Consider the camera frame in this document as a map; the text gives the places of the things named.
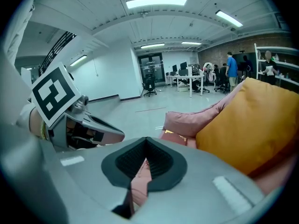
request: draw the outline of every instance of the sofa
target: sofa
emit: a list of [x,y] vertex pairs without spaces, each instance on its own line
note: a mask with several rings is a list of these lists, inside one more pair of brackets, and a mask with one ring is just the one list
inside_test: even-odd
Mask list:
[[[232,101],[236,102],[237,97],[241,95],[246,95],[245,87],[247,88],[257,85],[257,89],[265,89],[264,92],[282,92],[283,94],[286,93],[290,95],[288,92],[290,91],[282,91],[279,87],[271,87],[269,84],[266,84],[261,81],[256,81],[254,79],[247,78],[245,81],[238,84],[238,86],[226,97],[220,100],[218,103],[200,111],[200,112],[193,112],[193,113],[179,113],[179,112],[167,112],[164,122],[163,130],[160,134],[160,138],[163,137],[166,130],[169,130],[173,133],[179,134],[187,138],[186,146],[189,148],[200,148],[200,145],[197,142],[197,136],[200,132],[204,131],[209,125],[216,122],[218,117],[220,117],[220,113],[225,110],[225,108],[233,103]],[[292,97],[295,97],[294,102],[297,102],[296,95],[298,94],[291,94]],[[291,134],[292,143],[296,143],[298,141],[298,120],[299,120],[299,112],[296,110],[296,118],[294,119],[296,123],[295,125],[292,123],[291,125],[294,126],[295,132]],[[279,156],[280,159],[276,162],[268,162],[268,166],[265,166],[258,174],[255,172],[251,172],[250,174],[245,173],[249,177],[253,179],[253,181],[257,184],[257,186],[262,190],[262,192],[267,195],[271,193],[278,187],[281,187],[285,184],[292,171],[292,167],[294,166],[295,162],[297,161],[297,153],[296,147],[293,145],[292,149],[289,149],[289,152],[283,156]],[[133,202],[137,205],[141,206],[147,199],[147,183],[151,181],[150,175],[150,167],[148,162],[145,160],[142,164],[140,170],[136,174],[135,178],[131,182],[131,190],[133,196]]]

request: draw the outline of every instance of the railing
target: railing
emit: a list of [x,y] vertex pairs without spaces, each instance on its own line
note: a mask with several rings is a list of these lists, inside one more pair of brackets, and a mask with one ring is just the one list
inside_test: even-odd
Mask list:
[[44,59],[41,67],[38,70],[39,76],[41,76],[46,69],[49,67],[53,59],[56,57],[56,55],[62,50],[63,47],[66,46],[67,43],[69,43],[72,39],[74,39],[77,35],[71,33],[71,32],[65,32],[59,40],[55,43],[55,45],[52,47],[50,52],[47,54],[46,58]]

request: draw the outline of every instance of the fluorescent light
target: fluorescent light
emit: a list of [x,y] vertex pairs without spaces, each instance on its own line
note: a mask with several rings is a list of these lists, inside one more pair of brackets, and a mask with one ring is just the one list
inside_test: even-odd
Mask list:
[[237,27],[241,27],[243,26],[242,23],[238,22],[235,18],[232,18],[231,16],[225,14],[224,12],[222,12],[221,10],[219,10],[218,12],[216,12],[216,15],[219,17],[222,17],[223,19],[233,23],[234,25],[236,25]]
[[159,43],[159,44],[153,44],[153,45],[146,45],[146,46],[141,46],[141,49],[146,49],[146,48],[151,48],[151,47],[162,47],[164,45],[165,45],[165,43]]
[[188,45],[201,45],[199,42],[182,42],[182,44],[188,44]]
[[75,64],[77,64],[77,63],[79,63],[80,61],[84,60],[86,57],[87,57],[86,55],[81,56],[78,60],[74,61],[74,62],[71,64],[71,66],[73,66],[73,65],[75,65]]
[[149,6],[149,5],[185,5],[187,0],[132,0],[127,1],[128,8],[135,8],[141,6]]

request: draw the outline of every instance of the white shelf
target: white shelf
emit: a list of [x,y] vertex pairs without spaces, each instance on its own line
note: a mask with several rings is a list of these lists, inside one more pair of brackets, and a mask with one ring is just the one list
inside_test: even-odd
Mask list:
[[281,79],[281,80],[284,80],[284,81],[287,81],[287,82],[290,82],[292,84],[295,84],[297,86],[299,86],[299,83],[296,82],[296,81],[293,81],[293,80],[290,80],[290,79],[287,79],[287,78],[284,78],[284,77],[281,77],[281,76],[275,76],[276,79]]
[[299,50],[295,48],[289,48],[289,47],[256,47],[256,49],[260,50],[261,52],[270,50],[272,53],[283,53],[283,54],[299,56]]
[[287,67],[294,70],[299,70],[298,65],[294,65],[288,62],[275,62],[276,64],[279,64],[280,66]]

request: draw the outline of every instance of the computer monitor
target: computer monitor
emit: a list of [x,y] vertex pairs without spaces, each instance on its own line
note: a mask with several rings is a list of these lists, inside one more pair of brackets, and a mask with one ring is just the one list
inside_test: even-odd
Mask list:
[[177,65],[173,65],[173,66],[172,66],[172,71],[174,71],[174,72],[177,72],[177,71],[178,71],[178,69],[177,69]]
[[187,62],[181,63],[181,70],[187,69]]

